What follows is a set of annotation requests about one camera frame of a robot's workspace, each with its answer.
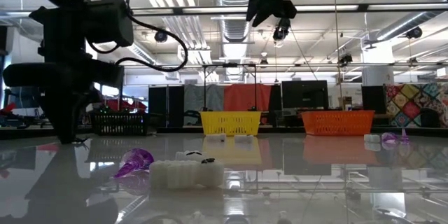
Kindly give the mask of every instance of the orange basket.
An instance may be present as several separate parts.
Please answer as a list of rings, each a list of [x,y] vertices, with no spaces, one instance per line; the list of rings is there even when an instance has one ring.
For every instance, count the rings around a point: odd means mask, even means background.
[[[374,111],[303,112],[307,134],[315,136],[362,136],[370,133]]]

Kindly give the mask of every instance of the colorful quilt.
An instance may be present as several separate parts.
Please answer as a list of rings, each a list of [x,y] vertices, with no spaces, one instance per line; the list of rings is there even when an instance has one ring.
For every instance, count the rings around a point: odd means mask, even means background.
[[[387,113],[397,127],[421,127],[420,110],[433,109],[441,127],[448,127],[448,84],[386,85]]]

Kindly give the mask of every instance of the glossy table surface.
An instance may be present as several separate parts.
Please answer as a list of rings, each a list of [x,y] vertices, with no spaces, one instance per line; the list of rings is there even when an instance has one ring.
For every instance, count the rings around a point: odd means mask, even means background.
[[[201,134],[0,141],[0,223],[448,223],[448,139]],[[204,151],[225,164],[221,188],[151,190],[111,178],[127,150],[156,160]]]

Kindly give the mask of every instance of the black monitor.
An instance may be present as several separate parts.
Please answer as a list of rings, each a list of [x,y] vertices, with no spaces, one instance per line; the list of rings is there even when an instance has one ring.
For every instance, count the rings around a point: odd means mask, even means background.
[[[385,114],[386,95],[384,94],[384,87],[381,86],[363,86],[363,108],[364,110],[373,110],[376,114]]]
[[[294,80],[281,82],[283,108],[328,109],[326,80]]]

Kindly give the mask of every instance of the yellow basket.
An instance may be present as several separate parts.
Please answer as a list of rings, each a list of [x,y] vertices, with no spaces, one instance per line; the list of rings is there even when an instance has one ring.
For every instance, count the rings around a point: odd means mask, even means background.
[[[222,134],[234,136],[238,134],[258,133],[261,112],[258,111],[211,111],[201,112],[204,134]]]

